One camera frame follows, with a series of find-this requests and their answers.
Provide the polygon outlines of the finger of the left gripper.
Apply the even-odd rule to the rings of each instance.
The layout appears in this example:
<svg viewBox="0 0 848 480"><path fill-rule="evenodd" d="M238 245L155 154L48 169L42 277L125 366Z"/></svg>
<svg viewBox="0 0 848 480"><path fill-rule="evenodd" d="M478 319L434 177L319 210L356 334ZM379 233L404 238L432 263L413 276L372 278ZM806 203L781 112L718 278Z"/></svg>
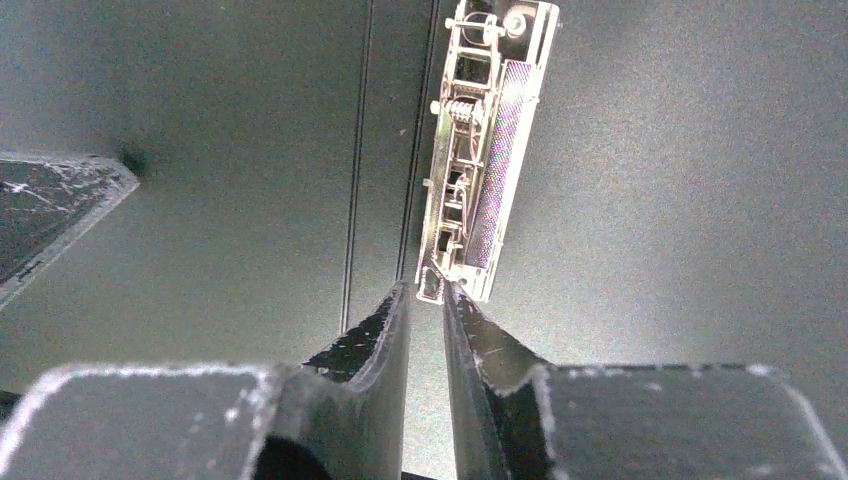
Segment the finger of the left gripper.
<svg viewBox="0 0 848 480"><path fill-rule="evenodd" d="M140 185L93 154L1 155L1 305L6 306Z"/></svg>

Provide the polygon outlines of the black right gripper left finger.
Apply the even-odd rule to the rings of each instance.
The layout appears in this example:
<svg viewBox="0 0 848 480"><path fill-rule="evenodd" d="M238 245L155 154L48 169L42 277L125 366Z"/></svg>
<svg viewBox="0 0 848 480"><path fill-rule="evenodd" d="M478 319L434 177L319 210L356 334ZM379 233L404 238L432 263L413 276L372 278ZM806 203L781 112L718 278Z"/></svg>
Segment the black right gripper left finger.
<svg viewBox="0 0 848 480"><path fill-rule="evenodd" d="M308 360L71 363L1 421L5 479L398 479L409 289Z"/></svg>

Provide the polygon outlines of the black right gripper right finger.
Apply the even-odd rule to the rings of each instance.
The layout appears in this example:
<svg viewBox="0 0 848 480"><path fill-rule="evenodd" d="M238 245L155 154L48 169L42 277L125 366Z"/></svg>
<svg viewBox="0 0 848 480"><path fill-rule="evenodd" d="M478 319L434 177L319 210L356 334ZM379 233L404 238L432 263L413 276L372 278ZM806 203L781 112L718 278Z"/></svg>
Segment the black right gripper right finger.
<svg viewBox="0 0 848 480"><path fill-rule="evenodd" d="M807 398L766 365L557 365L443 290L461 479L843 479Z"/></svg>

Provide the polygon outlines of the black folder with beige cover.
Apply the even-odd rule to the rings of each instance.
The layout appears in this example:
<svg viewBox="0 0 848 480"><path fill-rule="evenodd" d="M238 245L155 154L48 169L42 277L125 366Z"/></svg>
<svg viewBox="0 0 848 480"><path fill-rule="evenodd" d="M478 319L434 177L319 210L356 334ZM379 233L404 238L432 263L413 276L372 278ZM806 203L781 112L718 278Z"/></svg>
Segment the black folder with beige cover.
<svg viewBox="0 0 848 480"><path fill-rule="evenodd" d="M138 189L1 312L67 362L298 362L418 255L451 1L5 1L1 146ZM777 367L847 451L847 5L564 1L485 312L558 364Z"/></svg>

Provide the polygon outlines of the metal folder clip mechanism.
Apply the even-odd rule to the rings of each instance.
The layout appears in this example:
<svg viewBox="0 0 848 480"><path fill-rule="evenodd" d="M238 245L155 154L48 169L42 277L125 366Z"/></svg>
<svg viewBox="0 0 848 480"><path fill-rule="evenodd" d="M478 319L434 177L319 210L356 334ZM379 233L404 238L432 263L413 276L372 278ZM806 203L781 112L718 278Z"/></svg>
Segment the metal folder clip mechanism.
<svg viewBox="0 0 848 480"><path fill-rule="evenodd" d="M417 264L417 298L440 305L459 285L491 296L558 24L544 1L461 1L437 99Z"/></svg>

